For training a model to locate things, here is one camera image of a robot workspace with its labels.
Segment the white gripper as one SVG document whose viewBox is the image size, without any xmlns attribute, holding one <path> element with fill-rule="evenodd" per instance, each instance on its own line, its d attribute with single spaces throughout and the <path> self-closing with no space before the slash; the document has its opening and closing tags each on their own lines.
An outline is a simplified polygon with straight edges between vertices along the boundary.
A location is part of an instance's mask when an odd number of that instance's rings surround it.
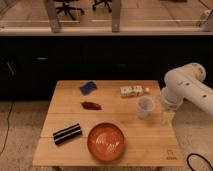
<svg viewBox="0 0 213 171">
<path fill-rule="evenodd" d="M 160 92 L 160 102 L 166 110 L 171 110 L 165 111 L 162 117 L 162 123 L 168 125 L 174 118 L 175 113 L 173 111 L 176 111 L 182 105 L 182 98 L 167 87 L 164 87 Z"/>
</svg>

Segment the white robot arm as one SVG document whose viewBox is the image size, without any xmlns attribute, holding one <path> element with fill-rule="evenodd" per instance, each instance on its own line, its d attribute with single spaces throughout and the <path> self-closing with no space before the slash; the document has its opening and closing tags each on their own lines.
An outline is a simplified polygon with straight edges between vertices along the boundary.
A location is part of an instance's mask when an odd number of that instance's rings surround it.
<svg viewBox="0 0 213 171">
<path fill-rule="evenodd" d="M 164 76 L 165 86 L 159 101 L 162 105 L 162 124 L 170 125 L 175 111 L 188 100 L 213 116 L 213 88 L 203 83 L 206 70 L 199 63 L 189 63 L 169 70 Z"/>
</svg>

